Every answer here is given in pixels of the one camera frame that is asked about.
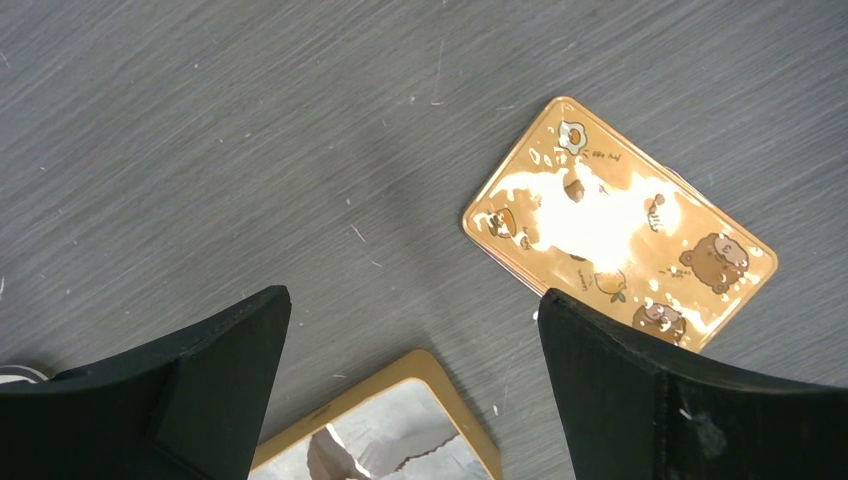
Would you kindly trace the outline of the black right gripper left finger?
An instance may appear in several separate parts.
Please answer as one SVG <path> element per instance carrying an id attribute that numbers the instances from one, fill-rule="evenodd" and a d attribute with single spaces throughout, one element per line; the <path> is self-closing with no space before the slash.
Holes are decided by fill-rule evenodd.
<path id="1" fill-rule="evenodd" d="M 282 285 L 123 353 L 1 388 L 5 479 L 244 479 L 291 316 Z"/>

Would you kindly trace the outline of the gold bear print lid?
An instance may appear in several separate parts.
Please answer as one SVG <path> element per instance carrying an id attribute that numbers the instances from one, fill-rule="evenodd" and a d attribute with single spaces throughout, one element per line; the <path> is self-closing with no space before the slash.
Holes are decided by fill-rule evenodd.
<path id="1" fill-rule="evenodd" d="M 516 141 L 461 225 L 534 292 L 558 289 L 692 352 L 778 268 L 770 247 L 565 96 Z"/>

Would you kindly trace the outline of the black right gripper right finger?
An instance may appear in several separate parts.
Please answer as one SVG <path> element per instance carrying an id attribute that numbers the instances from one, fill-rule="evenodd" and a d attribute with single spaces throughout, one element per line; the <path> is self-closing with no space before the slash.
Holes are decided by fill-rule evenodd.
<path id="1" fill-rule="evenodd" d="M 727 365 L 557 289 L 538 328 L 579 479 L 843 479 L 847 392 Z"/>

